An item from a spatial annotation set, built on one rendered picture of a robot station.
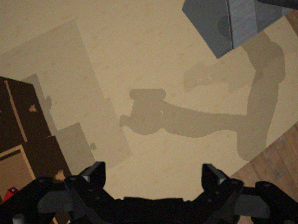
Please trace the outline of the red nine-volt battery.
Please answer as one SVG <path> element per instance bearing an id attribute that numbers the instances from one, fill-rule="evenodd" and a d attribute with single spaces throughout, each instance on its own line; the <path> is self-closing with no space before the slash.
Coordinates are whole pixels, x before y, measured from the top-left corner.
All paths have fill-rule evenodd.
<path id="1" fill-rule="evenodd" d="M 17 191 L 19 191 L 19 190 L 17 190 L 15 187 L 12 187 L 9 190 L 7 190 L 6 195 L 3 199 L 3 202 L 6 201 L 7 199 L 9 199 L 11 196 L 13 196 L 15 193 L 17 193 Z"/>

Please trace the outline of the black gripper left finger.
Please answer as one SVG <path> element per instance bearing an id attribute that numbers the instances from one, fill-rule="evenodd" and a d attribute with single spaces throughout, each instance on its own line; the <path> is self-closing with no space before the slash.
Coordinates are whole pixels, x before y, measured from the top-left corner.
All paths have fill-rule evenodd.
<path id="1" fill-rule="evenodd" d="M 105 182 L 103 161 L 66 177 L 64 183 L 36 178 L 0 205 L 0 224 L 50 224 L 56 212 L 65 211 L 70 222 L 85 215 L 93 224 L 133 222 L 132 208 L 109 195 Z"/>

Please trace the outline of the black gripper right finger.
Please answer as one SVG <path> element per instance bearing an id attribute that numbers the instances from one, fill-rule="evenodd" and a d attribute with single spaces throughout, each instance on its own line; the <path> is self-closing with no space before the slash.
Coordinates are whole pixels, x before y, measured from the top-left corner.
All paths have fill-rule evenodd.
<path id="1" fill-rule="evenodd" d="M 255 187 L 245 187 L 204 163 L 201 185 L 206 190 L 175 209 L 173 223 L 216 224 L 222 218 L 237 224 L 241 215 L 254 224 L 298 224 L 298 203 L 273 183 L 258 181 Z"/>

